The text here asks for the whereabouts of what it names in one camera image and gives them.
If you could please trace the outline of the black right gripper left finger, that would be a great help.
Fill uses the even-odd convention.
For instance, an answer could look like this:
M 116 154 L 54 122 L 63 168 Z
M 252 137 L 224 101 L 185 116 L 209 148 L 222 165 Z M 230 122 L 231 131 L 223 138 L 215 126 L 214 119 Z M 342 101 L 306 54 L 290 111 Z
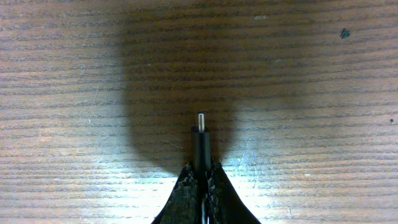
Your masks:
M 166 204 L 152 224 L 198 223 L 198 188 L 190 162 L 183 167 Z

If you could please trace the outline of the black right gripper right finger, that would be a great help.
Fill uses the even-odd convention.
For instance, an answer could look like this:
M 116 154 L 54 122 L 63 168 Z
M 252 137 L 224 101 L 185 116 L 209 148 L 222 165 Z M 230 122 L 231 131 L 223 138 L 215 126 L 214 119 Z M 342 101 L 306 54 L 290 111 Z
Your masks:
M 212 163 L 208 193 L 210 223 L 260 224 L 239 198 L 220 162 Z

